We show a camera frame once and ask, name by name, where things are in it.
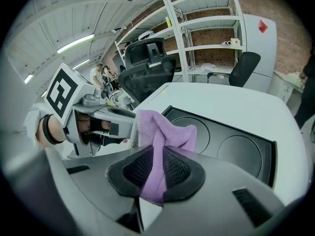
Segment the purple cloth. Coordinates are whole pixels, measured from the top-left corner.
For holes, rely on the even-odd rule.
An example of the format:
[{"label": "purple cloth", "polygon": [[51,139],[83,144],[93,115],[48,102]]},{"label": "purple cloth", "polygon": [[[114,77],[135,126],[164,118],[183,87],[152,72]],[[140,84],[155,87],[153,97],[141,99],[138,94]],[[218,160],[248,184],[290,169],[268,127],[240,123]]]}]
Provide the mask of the purple cloth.
[{"label": "purple cloth", "polygon": [[141,191],[141,197],[155,204],[162,204],[166,182],[163,170],[164,145],[194,151],[197,129],[193,125],[177,127],[168,119],[151,110],[137,112],[139,146],[153,145],[153,167]]}]

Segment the white table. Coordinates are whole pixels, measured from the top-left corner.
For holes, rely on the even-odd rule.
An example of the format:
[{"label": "white table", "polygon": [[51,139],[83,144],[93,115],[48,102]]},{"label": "white table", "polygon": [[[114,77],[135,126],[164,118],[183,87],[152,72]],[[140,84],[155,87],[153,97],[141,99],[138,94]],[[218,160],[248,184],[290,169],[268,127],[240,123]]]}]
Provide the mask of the white table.
[{"label": "white table", "polygon": [[162,113],[169,105],[276,141],[274,193],[284,205],[306,193],[310,180],[307,152],[291,112],[279,98],[231,86],[166,83],[134,111]]}]

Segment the fluorescent light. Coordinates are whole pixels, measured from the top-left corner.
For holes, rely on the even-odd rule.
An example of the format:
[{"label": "fluorescent light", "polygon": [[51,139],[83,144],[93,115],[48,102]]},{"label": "fluorescent light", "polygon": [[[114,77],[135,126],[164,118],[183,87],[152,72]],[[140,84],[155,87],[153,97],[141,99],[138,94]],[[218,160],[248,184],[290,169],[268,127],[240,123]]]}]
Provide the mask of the fluorescent light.
[{"label": "fluorescent light", "polygon": [[91,38],[94,38],[94,34],[73,41],[72,43],[70,43],[70,44],[68,44],[68,45],[66,45],[66,46],[64,46],[64,47],[62,47],[62,48],[60,48],[59,50],[57,50],[57,53],[60,54],[60,53],[64,52],[65,50],[69,49],[70,47],[72,47],[72,46],[74,46],[74,45],[77,45],[77,44],[79,44],[79,43],[81,43],[81,42],[84,42],[84,41],[86,41],[86,40],[89,40],[89,39],[91,39]]},{"label": "fluorescent light", "polygon": [[46,93],[47,93],[47,90],[41,95],[41,97],[44,97]]},{"label": "fluorescent light", "polygon": [[27,84],[27,83],[30,81],[31,78],[33,78],[33,75],[30,74],[30,75],[24,80],[24,83]]},{"label": "fluorescent light", "polygon": [[73,68],[73,70],[75,70],[75,69],[78,68],[79,66],[81,66],[81,65],[83,65],[83,64],[85,64],[85,63],[87,63],[87,62],[89,62],[89,61],[90,61],[89,59],[86,60],[86,61],[83,61],[82,63],[76,65],[76,66]]}]

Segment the shelving unit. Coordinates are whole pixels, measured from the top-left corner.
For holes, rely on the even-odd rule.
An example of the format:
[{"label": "shelving unit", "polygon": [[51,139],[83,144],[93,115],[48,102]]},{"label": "shelving unit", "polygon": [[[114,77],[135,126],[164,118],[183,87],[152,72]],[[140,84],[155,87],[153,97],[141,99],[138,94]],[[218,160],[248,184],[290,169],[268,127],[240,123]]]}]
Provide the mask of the shelving unit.
[{"label": "shelving unit", "polygon": [[[172,26],[156,32],[150,38],[163,37],[164,39],[167,39],[173,36],[175,37],[177,49],[166,53],[168,55],[179,54],[182,71],[175,73],[175,75],[182,75],[184,82],[189,81],[189,76],[205,74],[200,67],[195,65],[194,51],[202,49],[234,49],[235,62],[237,62],[238,54],[246,50],[245,23],[238,0],[163,0],[163,2],[163,7],[141,20],[128,31],[120,41],[115,42],[123,62],[125,62],[125,55],[121,54],[119,45],[131,42],[145,31],[153,30],[157,26],[165,23],[166,16],[169,17]],[[191,18],[189,16],[191,13],[215,9],[229,9],[230,15],[201,17],[188,20],[188,17]],[[220,43],[194,46],[191,32],[206,29],[233,29],[234,37],[241,40],[241,46],[228,46],[221,45]],[[183,41],[183,34],[187,41],[186,47]],[[190,66],[188,66],[187,63],[186,52],[188,52],[189,55]]]}]

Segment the black office chair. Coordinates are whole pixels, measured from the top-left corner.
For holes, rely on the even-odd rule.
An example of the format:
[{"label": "black office chair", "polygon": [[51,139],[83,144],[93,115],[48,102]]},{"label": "black office chair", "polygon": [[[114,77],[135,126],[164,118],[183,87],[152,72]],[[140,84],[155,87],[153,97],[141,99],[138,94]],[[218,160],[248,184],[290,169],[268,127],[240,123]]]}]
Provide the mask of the black office chair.
[{"label": "black office chair", "polygon": [[243,52],[230,74],[210,72],[207,74],[207,83],[212,75],[228,77],[230,86],[243,87],[260,61],[260,55],[252,52]]},{"label": "black office chair", "polygon": [[126,71],[118,76],[118,83],[136,106],[173,80],[176,58],[166,54],[163,42],[163,38],[149,38],[132,43],[126,49]]}]

